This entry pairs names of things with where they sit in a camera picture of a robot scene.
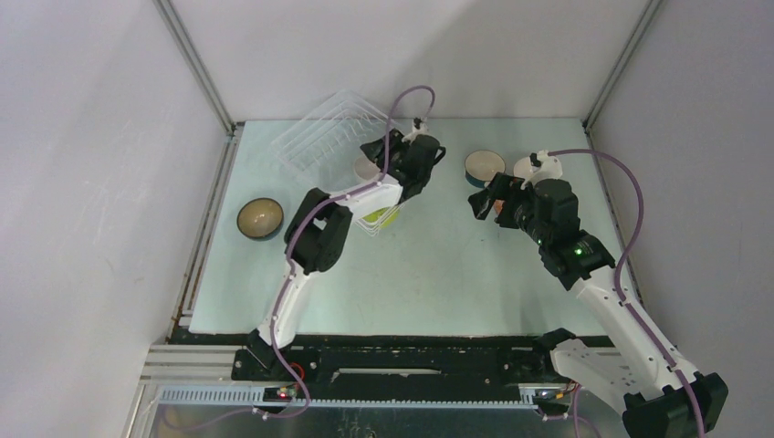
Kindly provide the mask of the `white bowl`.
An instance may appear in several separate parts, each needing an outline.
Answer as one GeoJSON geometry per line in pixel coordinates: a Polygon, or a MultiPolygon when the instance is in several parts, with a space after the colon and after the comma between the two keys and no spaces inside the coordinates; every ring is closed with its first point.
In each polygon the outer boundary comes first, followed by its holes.
{"type": "Polygon", "coordinates": [[[354,161],[352,169],[355,177],[360,183],[371,181],[374,178],[377,178],[381,173],[380,168],[364,156],[361,156],[354,161]]]}

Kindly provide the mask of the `teal blue bowl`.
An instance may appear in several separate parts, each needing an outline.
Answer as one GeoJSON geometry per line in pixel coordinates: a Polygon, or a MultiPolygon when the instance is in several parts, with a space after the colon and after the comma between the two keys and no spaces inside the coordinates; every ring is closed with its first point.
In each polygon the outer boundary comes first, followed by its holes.
{"type": "Polygon", "coordinates": [[[484,188],[499,172],[504,172],[506,166],[503,157],[494,151],[470,152],[464,161],[465,180],[476,188],[484,188]]]}

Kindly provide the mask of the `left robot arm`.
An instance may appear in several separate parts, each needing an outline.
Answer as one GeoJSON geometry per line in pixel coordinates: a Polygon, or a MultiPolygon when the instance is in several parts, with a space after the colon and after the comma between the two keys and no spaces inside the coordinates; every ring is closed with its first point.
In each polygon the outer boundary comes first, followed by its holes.
{"type": "Polygon", "coordinates": [[[296,337],[308,301],[305,288],[339,261],[352,222],[420,194],[446,155],[446,148],[424,127],[409,134],[389,130],[382,138],[363,143],[360,150],[377,167],[377,174],[346,191],[309,190],[285,233],[287,268],[281,287],[247,342],[254,369],[267,380],[287,372],[288,355],[282,349],[296,337]]]}

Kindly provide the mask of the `dark bowl beige inside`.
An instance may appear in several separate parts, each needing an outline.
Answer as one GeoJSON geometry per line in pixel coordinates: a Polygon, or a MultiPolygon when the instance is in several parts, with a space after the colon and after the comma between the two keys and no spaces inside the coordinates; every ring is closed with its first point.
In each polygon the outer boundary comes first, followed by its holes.
{"type": "Polygon", "coordinates": [[[247,202],[239,210],[236,226],[244,237],[262,241],[277,235],[284,220],[284,210],[278,201],[260,197],[247,202]]]}

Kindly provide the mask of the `green bowl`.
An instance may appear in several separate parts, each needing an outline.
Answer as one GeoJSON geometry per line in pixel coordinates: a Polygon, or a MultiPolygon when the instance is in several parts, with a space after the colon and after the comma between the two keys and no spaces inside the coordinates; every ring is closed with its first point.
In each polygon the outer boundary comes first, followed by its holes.
{"type": "Polygon", "coordinates": [[[365,228],[379,230],[384,226],[391,224],[399,215],[402,207],[395,205],[389,208],[382,208],[361,218],[361,225],[365,228]]]}

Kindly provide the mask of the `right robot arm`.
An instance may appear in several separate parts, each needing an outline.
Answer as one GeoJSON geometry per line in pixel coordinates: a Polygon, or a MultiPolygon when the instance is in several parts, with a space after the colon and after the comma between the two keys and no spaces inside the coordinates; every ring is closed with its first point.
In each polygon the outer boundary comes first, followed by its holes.
{"type": "Polygon", "coordinates": [[[602,356],[556,329],[540,338],[542,349],[530,358],[537,378],[578,383],[621,415],[631,437],[704,437],[715,428],[727,385],[699,371],[623,290],[610,252],[581,229],[568,182],[526,182],[499,172],[467,201],[476,219],[496,213],[498,226],[538,245],[545,269],[592,313],[621,356],[602,356]]]}

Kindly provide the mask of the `orange bowl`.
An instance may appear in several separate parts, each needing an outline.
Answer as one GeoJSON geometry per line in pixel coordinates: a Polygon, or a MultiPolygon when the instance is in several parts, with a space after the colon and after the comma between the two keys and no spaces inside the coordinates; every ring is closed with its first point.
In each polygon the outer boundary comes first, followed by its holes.
{"type": "Polygon", "coordinates": [[[516,161],[513,166],[513,174],[515,177],[528,182],[538,169],[533,165],[531,158],[527,156],[516,161]]]}

